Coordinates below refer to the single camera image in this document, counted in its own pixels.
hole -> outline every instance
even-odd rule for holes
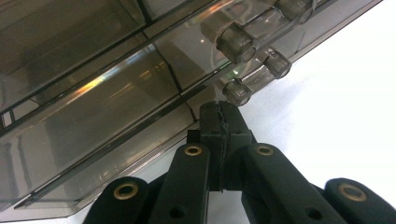
[[[269,147],[258,147],[257,151],[263,156],[271,156],[274,151]]]
[[[353,185],[343,183],[338,187],[338,190],[344,197],[348,198],[349,200],[358,203],[365,202],[367,200],[367,195],[364,193],[364,191]]]
[[[355,197],[361,197],[361,195],[363,195],[361,191],[358,191],[358,190],[353,189],[353,188],[344,188],[344,191],[347,194],[349,194],[351,196],[355,196]]]
[[[195,153],[197,153],[199,150],[198,150],[198,148],[196,148],[196,147],[191,147],[191,148],[189,148],[189,152],[191,153],[191,154],[195,154]]]
[[[125,196],[125,195],[128,195],[128,194],[132,193],[132,191],[134,191],[134,187],[132,187],[132,186],[125,186],[125,187],[120,188],[119,194],[120,194],[121,196]]]
[[[134,197],[139,187],[136,183],[124,183],[114,189],[114,197],[118,200],[127,200]]]
[[[169,215],[172,218],[181,218],[186,215],[186,211],[182,206],[176,206],[171,209],[171,211],[169,212]]]
[[[197,156],[201,154],[202,149],[200,147],[187,147],[184,152],[189,156]]]
[[[305,209],[305,213],[306,213],[307,216],[309,216],[310,218],[312,218],[314,220],[322,219],[322,214],[316,208],[306,208]]]

metal grommet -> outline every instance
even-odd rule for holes
[[[344,183],[338,187],[338,190],[344,197],[348,198],[349,200],[359,203],[365,202],[367,200],[367,195],[363,192],[363,190],[353,185]]]
[[[184,152],[189,156],[198,156],[202,153],[202,149],[200,147],[187,147]]]
[[[271,149],[270,147],[264,147],[264,146],[258,146],[257,152],[263,156],[271,156],[272,154],[274,154],[273,149]]]
[[[124,183],[114,190],[114,197],[118,200],[127,200],[134,197],[139,190],[135,182]]]

white surface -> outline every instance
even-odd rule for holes
[[[241,111],[258,141],[280,148],[312,183],[324,187],[332,178],[355,179],[395,207],[394,8],[396,1],[380,3],[305,55]],[[240,194],[222,196],[210,194],[208,222],[248,223]],[[81,223],[86,212],[23,223]]]

